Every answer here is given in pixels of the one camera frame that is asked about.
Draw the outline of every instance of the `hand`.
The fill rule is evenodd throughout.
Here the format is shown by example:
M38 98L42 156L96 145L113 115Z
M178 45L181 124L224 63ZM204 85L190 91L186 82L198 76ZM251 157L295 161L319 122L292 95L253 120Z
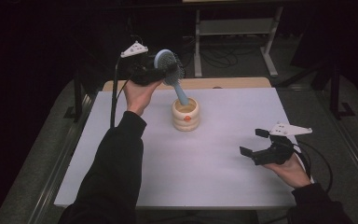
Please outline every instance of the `hand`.
M131 80L127 82L124 87L126 94L127 110L142 116L145 108L149 105L152 94L162 80L152 82L147 86L140 86L133 83Z
M301 166L296 153L284 164L270 163L263 165L277 174L287 185L298 189L310 185L310 179Z

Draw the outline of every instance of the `cup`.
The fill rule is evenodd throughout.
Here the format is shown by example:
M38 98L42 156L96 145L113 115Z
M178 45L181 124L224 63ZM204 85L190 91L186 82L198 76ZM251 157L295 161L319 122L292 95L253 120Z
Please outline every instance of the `cup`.
M188 98L187 105L181 105L177 99L172 104L173 126L182 132L191 132L200 125L200 106L193 98Z

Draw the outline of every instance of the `person's right arm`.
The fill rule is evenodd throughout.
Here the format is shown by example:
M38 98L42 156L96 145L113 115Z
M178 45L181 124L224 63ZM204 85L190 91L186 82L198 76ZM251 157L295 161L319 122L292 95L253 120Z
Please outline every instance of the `person's right arm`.
M296 207L289 209L287 213L289 224L353 223L340 202L331 201L320 184L310 182L295 153L282 165L271 163L264 167L295 189L292 194L295 196Z

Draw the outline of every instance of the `black sweatshirt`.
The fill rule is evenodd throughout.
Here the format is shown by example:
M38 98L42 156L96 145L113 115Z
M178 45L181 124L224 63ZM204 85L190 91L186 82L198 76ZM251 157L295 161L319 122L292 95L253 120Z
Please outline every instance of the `black sweatshirt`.
M65 209L59 223L136 223L145 127L141 117L124 112L118 126L104 136L75 202ZM293 195L297 206L288 212L293 224L352 223L341 203L331 202L319 184L296 189Z

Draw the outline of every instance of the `white tabletop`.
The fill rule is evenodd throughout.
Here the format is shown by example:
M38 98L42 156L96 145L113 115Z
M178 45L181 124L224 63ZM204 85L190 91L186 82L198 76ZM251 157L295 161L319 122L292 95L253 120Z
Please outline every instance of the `white tabletop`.
M200 126L179 132L172 126L174 90L156 90L143 114L147 122L143 182L138 208L268 209L295 205L291 188L279 177L240 154L240 146L266 149L270 141L255 129L289 123L273 88L186 90L200 104ZM109 128L112 92L101 91L55 200L75 198L96 149ZM116 121L126 108L117 104Z

